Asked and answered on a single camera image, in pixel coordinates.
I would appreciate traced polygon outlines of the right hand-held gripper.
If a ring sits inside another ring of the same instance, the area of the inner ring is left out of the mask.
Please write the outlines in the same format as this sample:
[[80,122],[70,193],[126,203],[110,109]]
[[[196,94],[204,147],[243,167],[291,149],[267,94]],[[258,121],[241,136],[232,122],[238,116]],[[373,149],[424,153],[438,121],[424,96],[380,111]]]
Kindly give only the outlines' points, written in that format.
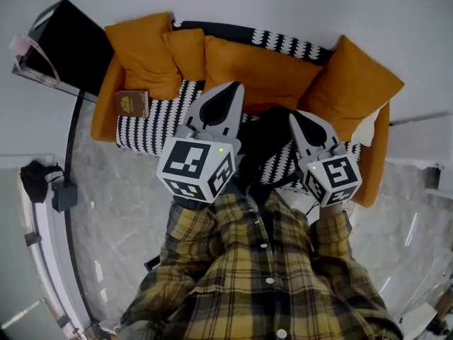
[[350,200],[362,184],[353,154],[347,152],[330,123],[313,113],[294,110],[289,126],[304,159],[304,186],[321,207]]

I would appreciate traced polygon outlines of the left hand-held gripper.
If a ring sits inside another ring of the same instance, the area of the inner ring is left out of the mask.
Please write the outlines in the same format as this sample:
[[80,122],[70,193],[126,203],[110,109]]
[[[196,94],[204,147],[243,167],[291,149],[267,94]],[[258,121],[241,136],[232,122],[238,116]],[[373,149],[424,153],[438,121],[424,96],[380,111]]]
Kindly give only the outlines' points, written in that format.
[[220,84],[190,105],[184,125],[165,141],[156,175],[175,196],[213,203],[236,172],[244,85]]

